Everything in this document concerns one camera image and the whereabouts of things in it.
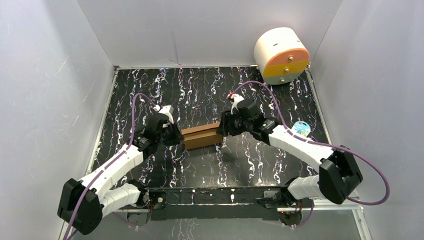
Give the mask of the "brown cardboard box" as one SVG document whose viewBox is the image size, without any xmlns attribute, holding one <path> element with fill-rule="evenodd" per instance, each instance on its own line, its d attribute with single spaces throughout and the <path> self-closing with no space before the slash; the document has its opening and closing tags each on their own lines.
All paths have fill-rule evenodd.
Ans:
<svg viewBox="0 0 424 240">
<path fill-rule="evenodd" d="M 181 131 L 185 150 L 192 150 L 212 145 L 222 144 L 224 137 L 217 134 L 219 123 L 211 123 L 186 128 Z"/>
</svg>

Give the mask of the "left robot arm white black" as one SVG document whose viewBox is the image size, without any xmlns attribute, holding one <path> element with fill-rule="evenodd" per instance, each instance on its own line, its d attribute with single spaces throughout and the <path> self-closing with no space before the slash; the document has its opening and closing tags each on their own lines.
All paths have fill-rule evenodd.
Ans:
<svg viewBox="0 0 424 240">
<path fill-rule="evenodd" d="M 102 218 L 132 205 L 152 205 L 148 188 L 136 179 L 118 188 L 113 186 L 130 170 L 154 155 L 160 145 L 176 146 L 184 137 L 175 123 L 171 106 L 154 112 L 146 126 L 98 169 L 79 180 L 70 178 L 63 185 L 57 216 L 82 235 L 90 234 Z"/>
</svg>

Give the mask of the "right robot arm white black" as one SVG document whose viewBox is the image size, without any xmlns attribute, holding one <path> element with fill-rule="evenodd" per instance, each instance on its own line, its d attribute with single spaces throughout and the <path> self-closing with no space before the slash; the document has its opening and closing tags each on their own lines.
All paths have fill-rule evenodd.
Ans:
<svg viewBox="0 0 424 240">
<path fill-rule="evenodd" d="M 363 181 L 347 148 L 323 146 L 302 138 L 286 129 L 280 120 L 266 117 L 251 100 L 240 100 L 223 111 L 216 133 L 223 137 L 250 133 L 256 140 L 284 150 L 316 171 L 316 175 L 292 178 L 281 187 L 276 199 L 288 207 L 295 207 L 306 198 L 324 198 L 340 205 Z"/>
</svg>

